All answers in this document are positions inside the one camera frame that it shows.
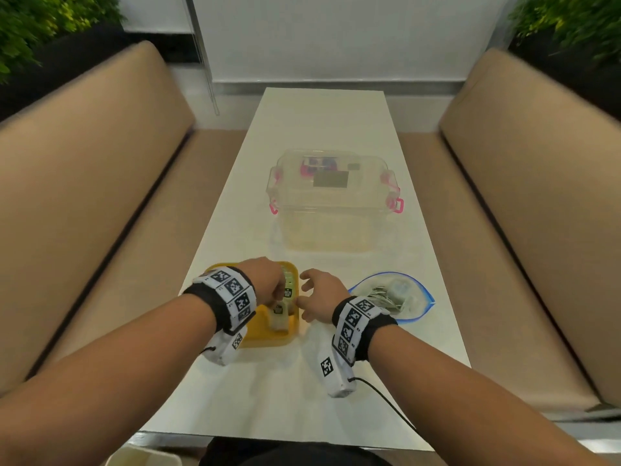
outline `hand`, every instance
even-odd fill
[[[299,296],[296,299],[296,305],[304,310],[302,318],[307,322],[317,320],[324,324],[331,324],[334,309],[344,299],[351,296],[347,288],[336,276],[320,272],[315,268],[300,274],[300,279],[308,280],[302,285],[302,291],[313,290],[310,297]]]
[[[282,301],[284,296],[284,273],[279,263],[266,257],[251,258],[237,263],[237,268],[250,278],[255,287],[256,305],[268,305]]]

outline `table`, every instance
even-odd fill
[[[382,157],[395,171],[405,202],[402,214],[388,217],[391,244],[359,255],[284,249],[265,187],[270,167],[290,148],[345,150]],[[183,288],[214,263],[261,255],[291,261],[300,271],[320,268],[338,275],[347,287],[380,271],[411,274],[437,303],[420,321],[403,327],[470,366],[384,93],[265,91]],[[369,387],[359,383],[348,398],[328,397],[316,350],[319,344],[329,343],[334,329],[318,322],[300,323],[300,336],[291,344],[244,349],[228,367],[198,357],[142,430],[431,449]],[[369,363],[356,363],[354,372],[390,398]]]

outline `wristband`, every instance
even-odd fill
[[[387,309],[365,297],[348,297],[332,314],[332,323],[337,328],[332,347],[349,366],[356,360],[368,360],[369,345],[376,330],[397,324],[389,314]]]
[[[234,266],[218,266],[193,279],[183,294],[193,294],[207,303],[215,316],[216,329],[234,335],[254,316],[255,287]]]

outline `seat cushion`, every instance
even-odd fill
[[[24,380],[193,123],[141,43],[0,125],[0,394]]]
[[[244,136],[194,132],[46,366],[177,296]]]
[[[439,135],[399,139],[472,368],[539,411],[597,405]]]
[[[603,400],[621,406],[621,124],[491,50],[440,126]]]

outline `black cable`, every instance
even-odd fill
[[[379,395],[382,397],[382,399],[384,399],[384,400],[386,401],[386,403],[387,403],[390,407],[392,407],[392,410],[394,410],[394,411],[397,413],[397,415],[398,415],[399,417],[401,417],[401,419],[403,419],[403,422],[405,422],[405,423],[407,423],[407,424],[408,424],[408,427],[409,427],[409,428],[411,428],[412,430],[414,430],[416,433],[418,433],[418,432],[419,432],[418,430],[416,430],[416,427],[415,427],[414,425],[412,425],[412,424],[410,423],[410,421],[409,421],[408,419],[406,419],[406,418],[403,416],[403,414],[402,414],[401,412],[399,412],[399,409],[398,409],[397,407],[395,407],[394,405],[392,405],[392,402],[391,402],[391,401],[389,401],[388,399],[386,399],[386,396],[384,396],[384,394],[382,394],[381,392],[379,392],[379,389],[377,389],[377,387],[373,386],[373,384],[369,383],[369,381],[364,380],[364,379],[362,379],[362,378],[356,378],[356,377],[353,377],[353,378],[348,378],[347,380],[348,380],[350,383],[351,383],[353,380],[356,380],[356,381],[362,381],[364,384],[366,384],[367,386],[369,386],[372,390],[374,390],[375,392],[377,392],[377,394],[379,394]]]

